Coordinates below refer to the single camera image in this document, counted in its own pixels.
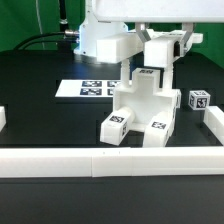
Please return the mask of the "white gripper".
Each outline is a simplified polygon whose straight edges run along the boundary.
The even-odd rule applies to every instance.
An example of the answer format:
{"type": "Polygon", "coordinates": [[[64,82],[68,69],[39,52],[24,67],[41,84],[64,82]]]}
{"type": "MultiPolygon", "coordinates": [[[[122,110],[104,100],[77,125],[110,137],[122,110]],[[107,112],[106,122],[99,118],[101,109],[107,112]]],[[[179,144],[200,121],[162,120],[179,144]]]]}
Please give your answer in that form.
{"type": "MultiPolygon", "coordinates": [[[[224,22],[224,0],[92,0],[92,8],[99,21],[183,23],[181,55],[187,53],[194,22],[224,22]]],[[[136,23],[135,30],[143,43],[150,40],[146,23],[136,23]]]]}

